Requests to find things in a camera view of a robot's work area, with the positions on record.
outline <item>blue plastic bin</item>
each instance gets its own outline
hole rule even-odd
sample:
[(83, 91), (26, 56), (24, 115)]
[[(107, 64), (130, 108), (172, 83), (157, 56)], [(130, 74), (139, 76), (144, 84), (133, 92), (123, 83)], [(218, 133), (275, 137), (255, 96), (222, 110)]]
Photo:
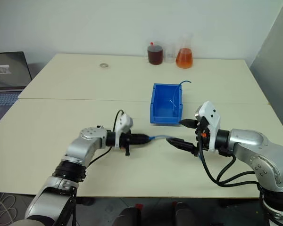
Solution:
[(179, 124), (178, 122), (181, 120), (183, 113), (182, 94), (181, 85), (154, 83), (150, 106), (150, 122), (169, 125)]

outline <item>white table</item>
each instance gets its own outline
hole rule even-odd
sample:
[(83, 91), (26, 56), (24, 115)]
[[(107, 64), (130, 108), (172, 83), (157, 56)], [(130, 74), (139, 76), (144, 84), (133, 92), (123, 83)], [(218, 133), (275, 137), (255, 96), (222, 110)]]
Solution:
[(244, 60), (195, 59), (192, 68), (181, 69), (140, 56), (76, 54), (57, 54), (19, 98), (149, 102), (153, 83), (183, 80), (192, 82), (183, 84), (184, 103), (267, 103)]
[[(202, 103), (183, 105), (193, 118)], [(222, 129), (254, 129), (283, 145), (283, 126), (267, 104), (215, 104)], [(0, 192), (36, 194), (59, 164), (81, 129), (102, 124), (111, 129), (118, 109), (133, 117), (132, 132), (167, 134), (196, 142), (194, 130), (150, 124), (150, 104), (131, 101), (20, 99), (0, 121)], [(216, 177), (230, 158), (208, 153)], [(225, 178), (250, 168), (237, 161)], [(164, 139), (124, 150), (112, 150), (87, 170), (80, 196), (126, 197), (258, 197), (255, 185), (221, 188), (207, 177), (201, 162)], [(255, 179), (254, 175), (243, 178)]]

